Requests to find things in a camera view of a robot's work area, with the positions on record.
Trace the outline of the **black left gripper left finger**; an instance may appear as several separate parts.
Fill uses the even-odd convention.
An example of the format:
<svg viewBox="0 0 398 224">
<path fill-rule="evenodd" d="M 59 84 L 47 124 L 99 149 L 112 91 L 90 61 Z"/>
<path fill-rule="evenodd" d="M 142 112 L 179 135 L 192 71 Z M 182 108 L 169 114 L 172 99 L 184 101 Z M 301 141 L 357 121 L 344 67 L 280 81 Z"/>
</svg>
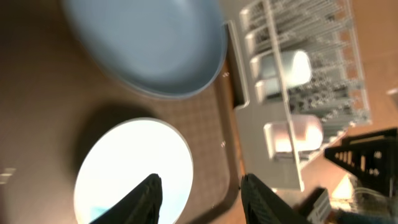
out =
<svg viewBox="0 0 398 224">
<path fill-rule="evenodd" d="M 162 199 L 161 178 L 158 174 L 148 175 L 92 224 L 158 224 Z"/>
</svg>

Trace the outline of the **light blue cup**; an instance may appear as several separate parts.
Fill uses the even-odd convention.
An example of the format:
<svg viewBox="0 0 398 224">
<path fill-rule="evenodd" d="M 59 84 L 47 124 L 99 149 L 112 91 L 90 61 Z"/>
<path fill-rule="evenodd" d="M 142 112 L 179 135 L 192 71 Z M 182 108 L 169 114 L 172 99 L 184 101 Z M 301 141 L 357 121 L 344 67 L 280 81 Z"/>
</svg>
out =
<svg viewBox="0 0 398 224">
<path fill-rule="evenodd" d="M 312 66 L 308 54 L 303 50 L 292 50 L 281 53 L 285 85 L 288 89 L 308 83 L 312 78 Z M 267 80 L 266 90 L 269 93 L 280 92 L 277 79 L 275 58 L 266 56 L 261 60 L 258 80 Z"/>
</svg>

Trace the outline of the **light blue bowl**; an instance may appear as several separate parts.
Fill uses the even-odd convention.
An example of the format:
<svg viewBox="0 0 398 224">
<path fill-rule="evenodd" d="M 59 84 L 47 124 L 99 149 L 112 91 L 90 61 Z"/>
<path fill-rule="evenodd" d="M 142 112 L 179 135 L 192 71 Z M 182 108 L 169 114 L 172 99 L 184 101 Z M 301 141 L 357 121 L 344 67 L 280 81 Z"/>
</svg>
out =
<svg viewBox="0 0 398 224">
<path fill-rule="evenodd" d="M 160 223 L 176 223 L 193 184 L 192 153 L 171 124 L 135 118 L 116 125 L 93 143 L 76 177 L 74 210 L 78 223 L 108 212 L 148 175 L 162 181 Z"/>
</svg>

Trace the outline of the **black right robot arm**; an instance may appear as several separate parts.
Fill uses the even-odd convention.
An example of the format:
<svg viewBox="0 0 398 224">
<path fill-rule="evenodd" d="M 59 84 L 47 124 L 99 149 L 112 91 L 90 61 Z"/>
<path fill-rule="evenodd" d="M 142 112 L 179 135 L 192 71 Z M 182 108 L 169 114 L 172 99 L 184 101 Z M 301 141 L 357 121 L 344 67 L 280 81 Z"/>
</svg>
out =
<svg viewBox="0 0 398 224">
<path fill-rule="evenodd" d="M 353 174 L 368 189 L 397 195 L 397 128 L 343 138 L 324 157 Z"/>
</svg>

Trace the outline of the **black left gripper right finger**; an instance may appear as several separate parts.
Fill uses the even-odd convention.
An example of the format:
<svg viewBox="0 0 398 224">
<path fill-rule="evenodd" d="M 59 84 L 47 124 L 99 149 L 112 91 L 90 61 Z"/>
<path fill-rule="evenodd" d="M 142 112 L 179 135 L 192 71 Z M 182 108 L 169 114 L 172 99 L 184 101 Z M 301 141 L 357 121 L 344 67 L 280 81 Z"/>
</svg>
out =
<svg viewBox="0 0 398 224">
<path fill-rule="evenodd" d="M 310 224 L 254 174 L 241 179 L 241 199 L 247 224 Z"/>
</svg>

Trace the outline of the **pink cup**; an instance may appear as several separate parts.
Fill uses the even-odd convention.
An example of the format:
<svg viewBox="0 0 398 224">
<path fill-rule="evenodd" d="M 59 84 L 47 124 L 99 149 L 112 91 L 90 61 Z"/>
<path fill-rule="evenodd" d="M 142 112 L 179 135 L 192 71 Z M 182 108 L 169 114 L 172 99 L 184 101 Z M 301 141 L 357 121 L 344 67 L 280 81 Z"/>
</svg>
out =
<svg viewBox="0 0 398 224">
<path fill-rule="evenodd" d="M 321 121 L 314 115 L 292 115 L 295 144 L 298 152 L 314 151 L 320 148 L 323 142 L 323 128 Z M 285 123 L 271 125 L 271 146 L 275 152 L 292 152 L 288 127 Z"/>
</svg>

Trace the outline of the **dark blue plate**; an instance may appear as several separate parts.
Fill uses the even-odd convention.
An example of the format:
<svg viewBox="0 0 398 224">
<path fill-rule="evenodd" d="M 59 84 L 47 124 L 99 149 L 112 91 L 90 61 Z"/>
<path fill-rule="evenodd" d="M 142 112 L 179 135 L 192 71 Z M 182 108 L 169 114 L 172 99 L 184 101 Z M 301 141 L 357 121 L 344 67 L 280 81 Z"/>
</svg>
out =
<svg viewBox="0 0 398 224">
<path fill-rule="evenodd" d="M 226 58 L 217 0 L 64 0 L 62 9 L 96 64 L 148 95 L 196 95 L 214 82 Z"/>
</svg>

